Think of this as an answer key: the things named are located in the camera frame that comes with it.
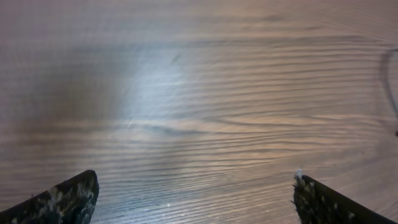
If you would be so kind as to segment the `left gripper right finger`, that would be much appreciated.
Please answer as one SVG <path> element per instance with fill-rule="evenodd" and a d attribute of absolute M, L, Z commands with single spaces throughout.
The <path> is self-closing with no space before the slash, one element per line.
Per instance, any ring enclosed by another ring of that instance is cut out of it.
<path fill-rule="evenodd" d="M 301 224 L 397 224 L 300 171 L 294 179 L 292 203 Z"/>

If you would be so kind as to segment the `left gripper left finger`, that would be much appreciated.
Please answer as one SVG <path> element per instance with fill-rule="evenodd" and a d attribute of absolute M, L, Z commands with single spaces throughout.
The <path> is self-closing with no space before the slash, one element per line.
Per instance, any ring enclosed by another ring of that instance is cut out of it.
<path fill-rule="evenodd" d="M 100 186 L 96 172 L 86 170 L 1 212 L 7 224 L 89 224 Z"/>

